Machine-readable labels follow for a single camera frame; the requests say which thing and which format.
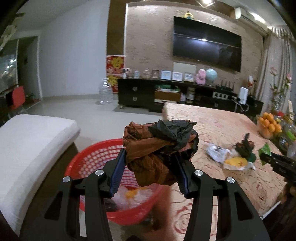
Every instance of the green bag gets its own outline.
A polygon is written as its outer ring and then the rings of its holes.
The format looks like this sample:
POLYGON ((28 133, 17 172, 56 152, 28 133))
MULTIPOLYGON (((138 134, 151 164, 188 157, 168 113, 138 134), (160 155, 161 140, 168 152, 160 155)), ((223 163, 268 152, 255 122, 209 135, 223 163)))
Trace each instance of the green bag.
MULTIPOLYGON (((270 147, 269 147, 269 145, 267 144, 267 142, 265 142, 264 146, 261 147, 261 148, 258 150, 258 153, 259 153, 259 157, 260 157, 260 155, 261 155, 262 153, 265 153, 265 154, 271 156, 271 150, 270 150, 270 147)), ((267 162, 261 160, 261 163, 262 163, 262 165, 264 166, 267 162)))

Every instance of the black cabinet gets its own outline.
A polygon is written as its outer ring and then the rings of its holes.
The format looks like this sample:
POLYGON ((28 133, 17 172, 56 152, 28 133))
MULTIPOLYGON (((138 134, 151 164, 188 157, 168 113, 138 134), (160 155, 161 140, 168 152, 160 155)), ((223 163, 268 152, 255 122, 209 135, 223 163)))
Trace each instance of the black cabinet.
POLYGON ((144 83, 141 80, 118 80, 118 104, 146 107, 154 105, 153 83, 144 83))
MULTIPOLYGON (((188 87, 192 87, 195 88, 195 100, 193 101, 193 105, 231 112, 235 111, 236 104, 232 101, 231 96, 237 97, 237 94, 231 91, 227 93, 224 91, 229 95, 228 99, 225 100, 213 98, 214 92, 221 92, 221 90, 217 90, 215 87, 197 85, 191 82, 159 79, 118 79, 118 104, 131 107, 143 107, 152 112, 161 112, 163 103, 154 102, 156 85, 175 85, 178 86, 183 93, 187 92, 188 87)), ((263 102, 248 97, 247 104, 249 105, 248 111, 241 111, 238 105, 236 112, 252 117, 261 113, 263 102)))

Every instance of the metal screw cap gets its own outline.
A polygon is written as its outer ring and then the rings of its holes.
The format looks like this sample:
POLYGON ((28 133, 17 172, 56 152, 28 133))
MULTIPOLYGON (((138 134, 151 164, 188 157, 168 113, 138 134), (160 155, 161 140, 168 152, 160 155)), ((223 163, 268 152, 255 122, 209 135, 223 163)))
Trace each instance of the metal screw cap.
POLYGON ((235 179, 233 177, 228 177, 227 178, 227 182, 234 183, 235 182, 235 179))
POLYGON ((63 178, 63 182, 67 183, 71 180, 71 178, 69 176, 66 176, 63 178))
POLYGON ((194 174, 197 176, 201 176, 201 175, 203 175, 203 172, 201 170, 195 170, 194 174))
POLYGON ((97 176, 102 176, 104 174, 103 170, 96 170, 96 175, 97 176))

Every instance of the flat screen tv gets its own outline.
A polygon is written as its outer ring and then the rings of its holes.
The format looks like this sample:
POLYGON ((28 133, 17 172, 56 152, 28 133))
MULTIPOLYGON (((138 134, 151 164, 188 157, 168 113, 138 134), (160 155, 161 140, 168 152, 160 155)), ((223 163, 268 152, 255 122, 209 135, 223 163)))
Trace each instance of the flat screen tv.
POLYGON ((174 17, 173 56, 241 71, 242 37, 199 21, 174 17))

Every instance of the cable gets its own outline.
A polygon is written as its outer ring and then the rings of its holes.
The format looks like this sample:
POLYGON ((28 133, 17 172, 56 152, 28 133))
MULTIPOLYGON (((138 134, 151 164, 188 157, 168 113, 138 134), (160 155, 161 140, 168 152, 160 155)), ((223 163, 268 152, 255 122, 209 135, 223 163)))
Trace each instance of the cable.
POLYGON ((241 107, 242 112, 247 112, 249 110, 249 105, 248 104, 245 104, 247 106, 247 109, 244 110, 243 107, 241 106, 241 104, 237 102, 237 98, 235 96, 231 96, 231 99, 235 103, 234 112, 237 111, 237 105, 239 105, 241 107))

